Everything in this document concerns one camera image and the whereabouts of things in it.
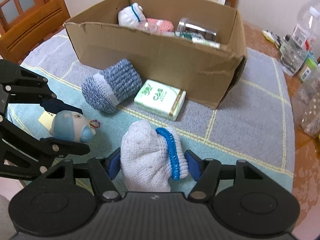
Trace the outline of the clear water bottle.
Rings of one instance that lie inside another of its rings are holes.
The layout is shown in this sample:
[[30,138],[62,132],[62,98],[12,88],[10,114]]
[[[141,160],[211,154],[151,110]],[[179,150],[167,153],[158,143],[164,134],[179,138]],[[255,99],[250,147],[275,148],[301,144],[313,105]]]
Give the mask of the clear water bottle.
[[319,0],[310,0],[298,11],[297,24],[291,37],[304,50],[310,51],[319,36]]

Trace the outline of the blue grey checked cloth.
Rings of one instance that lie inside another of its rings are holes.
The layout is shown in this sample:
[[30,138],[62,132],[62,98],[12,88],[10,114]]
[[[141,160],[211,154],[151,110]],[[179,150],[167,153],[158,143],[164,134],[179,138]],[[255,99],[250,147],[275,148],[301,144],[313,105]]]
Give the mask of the blue grey checked cloth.
[[89,144],[89,154],[74,156],[75,163],[111,154],[121,145],[129,126],[145,119],[153,128],[173,127],[184,150],[223,164],[245,159],[291,190],[295,133],[282,67],[274,58],[256,50],[248,49],[247,55],[240,81],[218,109],[186,100],[175,121],[137,108],[133,99],[124,101],[113,114],[90,107],[82,96],[81,85],[97,70],[79,62],[65,31],[34,49],[22,62],[22,67],[46,77],[59,99],[81,108],[88,119],[100,122]]

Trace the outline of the clear jar black contents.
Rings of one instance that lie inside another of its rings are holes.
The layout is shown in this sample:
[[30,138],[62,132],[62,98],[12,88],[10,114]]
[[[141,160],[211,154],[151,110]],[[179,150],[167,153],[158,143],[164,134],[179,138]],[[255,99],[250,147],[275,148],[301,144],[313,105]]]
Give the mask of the clear jar black contents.
[[195,23],[188,18],[181,18],[177,25],[178,32],[189,32],[189,33],[197,33],[201,34],[204,39],[210,41],[216,41],[217,33],[211,30],[208,30],[198,23]]

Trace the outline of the white green bottle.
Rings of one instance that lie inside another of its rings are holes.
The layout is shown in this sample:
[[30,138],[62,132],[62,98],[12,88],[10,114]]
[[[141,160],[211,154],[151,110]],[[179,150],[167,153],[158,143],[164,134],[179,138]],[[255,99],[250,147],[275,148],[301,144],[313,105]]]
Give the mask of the white green bottle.
[[199,33],[175,31],[175,32],[173,32],[173,35],[176,37],[181,37],[181,38],[190,40],[191,42],[196,43],[196,44],[202,44],[202,45],[210,46],[210,47],[217,48],[217,49],[220,48],[219,43],[211,41],[211,40],[207,40]]

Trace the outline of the large clear plastic container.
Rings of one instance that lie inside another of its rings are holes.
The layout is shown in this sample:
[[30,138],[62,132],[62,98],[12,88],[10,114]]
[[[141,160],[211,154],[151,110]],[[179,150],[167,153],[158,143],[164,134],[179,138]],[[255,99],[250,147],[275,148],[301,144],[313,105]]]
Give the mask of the large clear plastic container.
[[319,65],[310,73],[291,99],[293,117],[307,135],[319,136]]

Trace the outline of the green white tissue pack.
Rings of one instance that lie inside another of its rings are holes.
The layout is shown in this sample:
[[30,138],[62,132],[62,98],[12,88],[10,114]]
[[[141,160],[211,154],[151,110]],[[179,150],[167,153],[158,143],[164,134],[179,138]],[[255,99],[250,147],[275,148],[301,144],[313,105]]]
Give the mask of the green white tissue pack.
[[142,110],[176,121],[185,96],[185,90],[148,79],[137,93],[134,103]]

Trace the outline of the white sock blue stripe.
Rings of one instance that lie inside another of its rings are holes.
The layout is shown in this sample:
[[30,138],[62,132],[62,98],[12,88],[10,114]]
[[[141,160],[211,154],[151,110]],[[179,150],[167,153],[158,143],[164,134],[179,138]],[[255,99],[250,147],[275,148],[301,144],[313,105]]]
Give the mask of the white sock blue stripe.
[[169,179],[189,174],[176,130],[154,129],[147,120],[132,123],[123,135],[120,165],[127,189],[136,192],[170,192]]
[[133,3],[118,12],[118,24],[124,27],[134,27],[145,22],[146,17],[143,14],[143,8],[138,3]]

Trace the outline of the green lid jar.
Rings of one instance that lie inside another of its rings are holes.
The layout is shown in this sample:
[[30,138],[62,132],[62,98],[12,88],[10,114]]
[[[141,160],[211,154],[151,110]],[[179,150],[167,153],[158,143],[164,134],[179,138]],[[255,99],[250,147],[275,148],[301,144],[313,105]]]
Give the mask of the green lid jar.
[[303,66],[298,72],[298,77],[301,82],[304,82],[308,79],[311,72],[317,67],[318,63],[311,57],[308,57],[304,62]]

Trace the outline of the blue white doll toy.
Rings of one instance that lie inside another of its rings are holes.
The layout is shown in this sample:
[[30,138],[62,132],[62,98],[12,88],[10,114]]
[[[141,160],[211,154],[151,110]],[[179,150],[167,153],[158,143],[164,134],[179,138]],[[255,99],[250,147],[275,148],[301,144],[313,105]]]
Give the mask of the blue white doll toy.
[[53,118],[49,133],[52,137],[79,143],[90,142],[96,134],[100,122],[88,120],[84,115],[73,111],[60,111]]

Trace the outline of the blue knitted sock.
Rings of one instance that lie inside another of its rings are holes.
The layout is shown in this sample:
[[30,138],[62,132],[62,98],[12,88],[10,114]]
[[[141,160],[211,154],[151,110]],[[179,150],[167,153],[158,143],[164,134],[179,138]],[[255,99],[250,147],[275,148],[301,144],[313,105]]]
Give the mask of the blue knitted sock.
[[128,59],[88,77],[81,90],[86,102],[94,109],[113,113],[116,107],[135,95],[142,86],[139,73]]

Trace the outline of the pink knitted sock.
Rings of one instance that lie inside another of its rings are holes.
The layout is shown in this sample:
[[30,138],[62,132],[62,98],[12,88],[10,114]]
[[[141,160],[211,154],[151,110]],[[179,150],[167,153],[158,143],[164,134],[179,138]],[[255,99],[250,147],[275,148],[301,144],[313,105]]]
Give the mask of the pink knitted sock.
[[155,18],[147,18],[144,22],[140,22],[138,28],[151,34],[162,34],[166,32],[173,32],[175,30],[171,21]]

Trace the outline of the brown cardboard box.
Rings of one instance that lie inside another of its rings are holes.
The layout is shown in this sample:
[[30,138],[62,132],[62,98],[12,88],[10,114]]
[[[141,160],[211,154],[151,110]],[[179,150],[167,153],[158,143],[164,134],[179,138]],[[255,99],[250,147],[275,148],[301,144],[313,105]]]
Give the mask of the brown cardboard box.
[[[215,31],[220,47],[122,27],[118,12],[131,3],[147,17],[174,25],[188,18]],[[212,109],[238,83],[247,61],[240,13],[206,0],[105,0],[67,20],[65,29],[82,64],[105,69],[128,59],[142,78],[183,89]]]

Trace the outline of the yellow paper note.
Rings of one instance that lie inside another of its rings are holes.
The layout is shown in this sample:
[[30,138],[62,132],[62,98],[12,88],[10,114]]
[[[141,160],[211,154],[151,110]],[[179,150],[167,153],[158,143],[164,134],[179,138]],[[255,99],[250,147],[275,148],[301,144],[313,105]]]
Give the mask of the yellow paper note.
[[38,122],[42,124],[47,130],[50,130],[55,116],[56,114],[44,111],[38,118]]

